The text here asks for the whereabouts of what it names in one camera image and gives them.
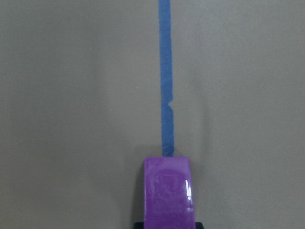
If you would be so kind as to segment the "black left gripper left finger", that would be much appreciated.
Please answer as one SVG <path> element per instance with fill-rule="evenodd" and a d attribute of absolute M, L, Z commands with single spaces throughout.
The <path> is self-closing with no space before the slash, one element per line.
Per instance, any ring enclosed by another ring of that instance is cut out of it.
<path fill-rule="evenodd" d="M 144 229 L 144 222 L 135 222 L 133 224 L 133 229 Z"/>

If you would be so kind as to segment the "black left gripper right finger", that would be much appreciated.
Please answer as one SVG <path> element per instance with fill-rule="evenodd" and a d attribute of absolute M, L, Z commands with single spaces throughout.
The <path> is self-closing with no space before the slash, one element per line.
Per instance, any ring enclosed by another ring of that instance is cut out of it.
<path fill-rule="evenodd" d="M 204 229 L 203 224 L 201 222 L 195 223 L 196 229 Z"/>

